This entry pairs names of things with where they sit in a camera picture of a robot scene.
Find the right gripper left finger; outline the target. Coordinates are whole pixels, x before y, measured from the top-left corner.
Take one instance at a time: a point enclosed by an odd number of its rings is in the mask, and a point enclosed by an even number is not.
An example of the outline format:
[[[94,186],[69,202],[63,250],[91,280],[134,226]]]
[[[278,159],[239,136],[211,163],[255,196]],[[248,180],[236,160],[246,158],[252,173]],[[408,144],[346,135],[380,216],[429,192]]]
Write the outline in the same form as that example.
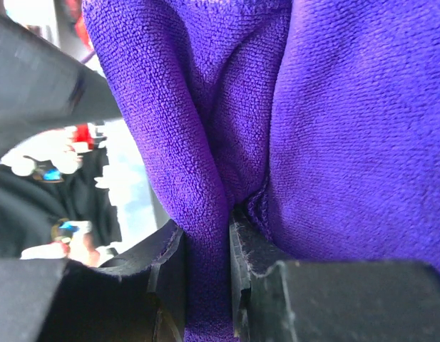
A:
[[[92,268],[0,259],[0,341],[181,341],[185,235],[173,221]]]

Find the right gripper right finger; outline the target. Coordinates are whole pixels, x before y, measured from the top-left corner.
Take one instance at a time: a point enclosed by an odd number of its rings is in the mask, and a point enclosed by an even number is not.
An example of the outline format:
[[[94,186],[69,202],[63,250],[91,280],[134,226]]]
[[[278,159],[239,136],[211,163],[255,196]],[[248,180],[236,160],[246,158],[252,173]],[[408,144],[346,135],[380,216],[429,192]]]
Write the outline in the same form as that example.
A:
[[[440,275],[427,264],[296,260],[238,209],[229,236],[241,341],[440,341]]]

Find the purple towel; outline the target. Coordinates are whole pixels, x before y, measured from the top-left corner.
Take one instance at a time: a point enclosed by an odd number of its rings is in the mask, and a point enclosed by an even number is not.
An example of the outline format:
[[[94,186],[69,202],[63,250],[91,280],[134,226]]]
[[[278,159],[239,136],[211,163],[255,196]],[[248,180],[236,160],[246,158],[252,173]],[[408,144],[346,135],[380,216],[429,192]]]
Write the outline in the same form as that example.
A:
[[[298,259],[440,272],[440,1],[85,1],[188,236],[186,341],[232,341],[228,218]]]

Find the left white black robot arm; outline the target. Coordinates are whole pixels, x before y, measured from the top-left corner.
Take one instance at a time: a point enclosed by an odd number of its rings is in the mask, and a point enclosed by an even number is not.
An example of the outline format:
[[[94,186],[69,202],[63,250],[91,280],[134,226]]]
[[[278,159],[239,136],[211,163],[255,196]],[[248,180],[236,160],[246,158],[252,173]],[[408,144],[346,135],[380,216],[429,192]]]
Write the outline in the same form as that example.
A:
[[[0,159],[45,130],[120,116],[103,76],[0,14]]]

